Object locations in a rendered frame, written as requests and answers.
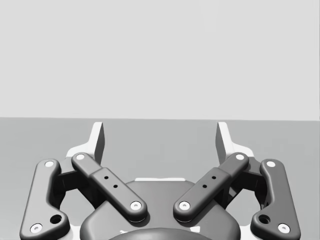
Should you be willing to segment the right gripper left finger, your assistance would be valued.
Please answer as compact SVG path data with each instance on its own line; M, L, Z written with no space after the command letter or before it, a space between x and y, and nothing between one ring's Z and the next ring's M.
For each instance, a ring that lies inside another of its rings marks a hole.
M61 211L66 192L78 189L98 208L110 203L128 222L148 216L146 202L110 169L101 166L105 148L102 122L95 122L86 143L68 150L63 161L45 159L34 170L19 231L22 240L59 240L71 230Z

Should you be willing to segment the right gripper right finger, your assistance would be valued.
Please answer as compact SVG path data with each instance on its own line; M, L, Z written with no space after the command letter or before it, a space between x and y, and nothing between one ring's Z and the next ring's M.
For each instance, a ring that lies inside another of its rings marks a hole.
M261 240L299 240L301 229L284 164L276 159L257 161L250 148L232 141L225 122L217 123L215 147L219 166L176 200L174 218L191 222L212 201L226 208L242 190L249 190L260 206L250 222L251 234Z

